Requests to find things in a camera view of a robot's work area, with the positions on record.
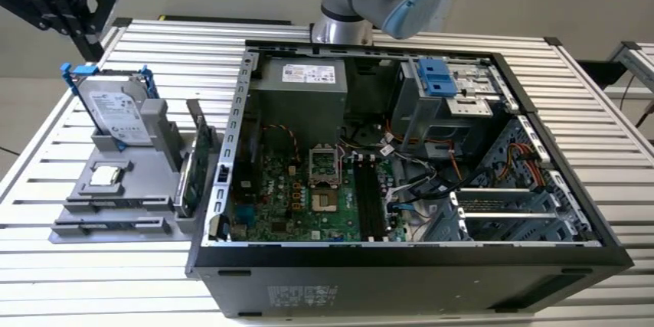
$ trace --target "cable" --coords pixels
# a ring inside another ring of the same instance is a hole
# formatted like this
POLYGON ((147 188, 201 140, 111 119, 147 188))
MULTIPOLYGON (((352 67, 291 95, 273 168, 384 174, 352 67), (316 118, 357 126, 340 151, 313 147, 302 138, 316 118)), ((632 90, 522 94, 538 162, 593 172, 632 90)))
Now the cable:
POLYGON ((286 132, 289 133, 291 139, 294 140, 294 148, 295 148, 295 161, 299 162, 299 149, 298 149, 298 139, 295 138, 295 134, 294 132, 286 127, 283 126, 282 124, 269 124, 267 126, 263 127, 263 130, 269 129, 269 128, 279 128, 279 129, 283 129, 286 130, 286 132))
POLYGON ((346 157, 346 150, 342 146, 337 145, 338 150, 341 151, 341 156, 338 157, 338 182, 344 183, 344 157, 346 157))
POLYGON ((432 220, 428 220, 426 222, 424 222, 418 227, 417 229, 412 232, 412 241, 417 241, 414 239, 414 237, 417 236, 417 232, 420 231, 420 229, 422 229, 424 226, 426 226, 428 224, 430 224, 432 222, 434 221, 434 219, 432 218, 432 220))
POLYGON ((444 199, 446 198, 453 191, 456 191, 458 188, 465 187, 469 185, 474 179, 478 178, 481 174, 484 174, 488 171, 488 168, 478 168, 470 176, 452 185, 450 187, 446 188, 446 190, 441 191, 440 193, 426 193, 424 195, 417 196, 414 199, 405 201, 405 204, 412 204, 414 202, 418 202, 421 199, 444 199))
POLYGON ((645 123, 645 119, 649 117, 651 114, 645 113, 643 116, 641 116, 641 119, 639 119, 639 122, 636 123, 636 127, 640 128, 643 126, 643 124, 645 123))
POLYGON ((632 76, 631 82, 626 84, 625 93, 622 94, 622 98, 621 98, 621 111, 622 111, 622 104, 625 103, 626 92, 631 90, 632 82, 635 82, 635 77, 636 77, 636 75, 632 76))
MULTIPOLYGON (((388 119, 386 120, 386 131, 393 135, 393 138, 400 142, 402 143, 404 142, 404 136, 400 136, 397 135, 396 133, 393 133, 393 131, 390 130, 390 120, 388 119)), ((449 148, 449 152, 450 152, 450 160, 452 160, 452 167, 454 168, 456 170, 456 173, 457 173, 457 177, 460 178, 460 180, 464 179, 464 177, 461 176, 461 171, 460 171, 460 166, 457 164, 457 160, 456 160, 456 156, 454 156, 454 142, 452 141, 452 139, 445 139, 445 140, 440 140, 440 139, 426 139, 425 140, 426 142, 432 142, 432 143, 446 143, 449 144, 450 148, 449 148)), ((410 138, 409 139, 409 142, 418 142, 418 138, 410 138)))
MULTIPOLYGON (((534 153, 534 150, 532 149, 532 147, 529 147, 525 143, 518 143, 518 145, 529 152, 529 153, 534 153)), ((526 165, 528 165, 528 169, 530 170, 532 172, 532 175, 534 177, 534 180, 536 180, 536 183, 537 185, 540 186, 544 186, 545 187, 545 179, 544 179, 544 175, 541 174, 541 171, 538 170, 538 167, 536 165, 536 162, 534 160, 526 160, 526 165)))
POLYGON ((7 153, 11 153, 13 155, 17 155, 17 156, 21 156, 21 153, 18 153, 17 151, 11 150, 11 149, 6 149, 5 147, 0 146, 0 151, 5 151, 7 153))

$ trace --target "sticker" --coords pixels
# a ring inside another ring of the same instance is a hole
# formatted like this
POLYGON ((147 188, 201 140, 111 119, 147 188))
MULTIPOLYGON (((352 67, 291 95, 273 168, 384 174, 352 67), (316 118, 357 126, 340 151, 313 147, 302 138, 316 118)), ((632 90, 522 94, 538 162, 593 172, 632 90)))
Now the sticker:
POLYGON ((385 141, 386 141, 386 143, 392 143, 394 139, 396 139, 396 136, 393 135, 393 133, 392 132, 386 132, 386 134, 385 134, 385 141))
POLYGON ((282 82, 295 83, 337 83, 337 68, 330 65, 299 65, 285 66, 282 82))
POLYGON ((389 156, 393 151, 396 151, 396 147, 392 145, 386 145, 384 149, 380 150, 380 153, 382 153, 385 156, 389 156))
POLYGON ((333 306, 338 286, 269 286, 273 307, 333 306))
POLYGON ((91 92, 101 120, 114 138, 129 145, 153 144, 133 97, 118 92, 91 92))

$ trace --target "small component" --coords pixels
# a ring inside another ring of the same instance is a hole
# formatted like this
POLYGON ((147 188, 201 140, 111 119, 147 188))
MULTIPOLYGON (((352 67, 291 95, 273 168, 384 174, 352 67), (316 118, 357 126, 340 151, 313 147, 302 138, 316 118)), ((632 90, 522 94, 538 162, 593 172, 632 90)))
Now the small component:
POLYGON ((274 233, 286 233, 287 232, 286 222, 273 222, 271 223, 271 231, 274 233))
POLYGON ((309 184, 338 187, 338 150, 330 145, 317 145, 309 150, 309 184))
POLYGON ((249 227, 255 226, 255 206, 253 204, 237 205, 237 224, 245 224, 249 227))
POLYGON ((393 135, 393 133, 392 132, 386 132, 386 134, 385 134, 385 141, 386 141, 386 143, 392 143, 394 139, 396 139, 396 136, 393 135))
POLYGON ((233 236, 233 239, 246 240, 247 239, 247 225, 235 224, 233 226, 231 236, 233 236))
POLYGON ((316 212, 336 212, 338 210, 338 191, 334 189, 314 190, 312 208, 316 212))
POLYGON ((385 156, 389 156, 393 151, 396 151, 396 147, 392 145, 386 145, 381 150, 380 153, 382 153, 385 156))
POLYGON ((90 185, 110 186, 119 181, 123 169, 117 166, 99 166, 91 175, 90 185))

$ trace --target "slotted aluminum table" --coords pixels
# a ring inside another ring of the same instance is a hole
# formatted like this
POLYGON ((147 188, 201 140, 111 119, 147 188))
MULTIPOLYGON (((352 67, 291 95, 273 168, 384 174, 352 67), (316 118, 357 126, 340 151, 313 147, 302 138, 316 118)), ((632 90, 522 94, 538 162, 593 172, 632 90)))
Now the slotted aluminum table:
MULTIPOLYGON (((169 118, 193 129, 185 99, 199 98, 225 128, 245 39, 308 41, 306 27, 134 21, 113 28, 103 68, 155 72, 169 118)), ((378 46, 505 55, 588 191, 631 248, 636 267, 533 316, 438 316, 229 321, 253 325, 654 325, 654 155, 636 128, 562 47, 542 38, 377 34, 378 46)), ((93 145, 91 121, 63 96, 0 183, 0 325, 219 325, 226 323, 201 281, 185 275, 189 243, 49 242, 93 145)))

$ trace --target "blue plastic latch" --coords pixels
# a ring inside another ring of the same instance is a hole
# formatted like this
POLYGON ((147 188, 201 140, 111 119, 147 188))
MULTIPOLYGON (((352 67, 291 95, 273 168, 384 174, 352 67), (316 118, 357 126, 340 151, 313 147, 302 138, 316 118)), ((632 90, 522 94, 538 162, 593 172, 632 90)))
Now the blue plastic latch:
POLYGON ((73 73, 79 76, 95 76, 99 71, 101 69, 98 65, 78 65, 73 73))
POLYGON ((454 97, 460 93, 445 61, 418 59, 418 75, 426 85, 425 91, 430 96, 454 97))
POLYGON ((153 73, 153 70, 147 69, 147 65, 145 65, 139 70, 139 73, 146 78, 147 96, 151 99, 159 99, 159 91, 157 90, 155 74, 153 73))

